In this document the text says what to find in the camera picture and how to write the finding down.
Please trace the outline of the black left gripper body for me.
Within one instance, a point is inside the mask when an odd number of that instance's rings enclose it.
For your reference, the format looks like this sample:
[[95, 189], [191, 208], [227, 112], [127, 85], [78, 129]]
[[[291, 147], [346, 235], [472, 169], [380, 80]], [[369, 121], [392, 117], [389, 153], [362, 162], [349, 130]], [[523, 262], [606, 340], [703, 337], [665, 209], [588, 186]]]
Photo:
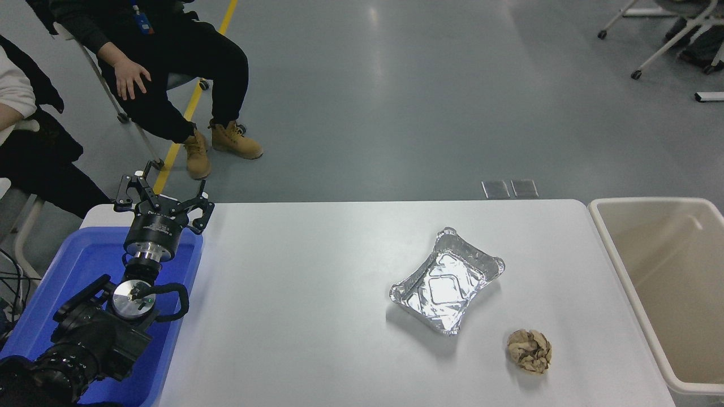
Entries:
[[165, 250], [177, 250], [183, 228], [187, 225], [186, 214], [135, 214], [124, 241], [124, 249], [135, 250], [142, 243], [154, 243]]

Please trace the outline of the person's hand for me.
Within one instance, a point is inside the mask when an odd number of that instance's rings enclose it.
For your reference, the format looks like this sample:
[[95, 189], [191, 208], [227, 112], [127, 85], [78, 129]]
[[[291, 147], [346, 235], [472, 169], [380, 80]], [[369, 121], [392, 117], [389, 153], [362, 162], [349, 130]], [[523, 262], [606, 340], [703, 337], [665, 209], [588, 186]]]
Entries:
[[147, 93], [146, 82], [152, 80], [145, 67], [124, 58], [112, 65], [116, 77], [117, 93], [122, 101], [135, 100], [137, 95]]

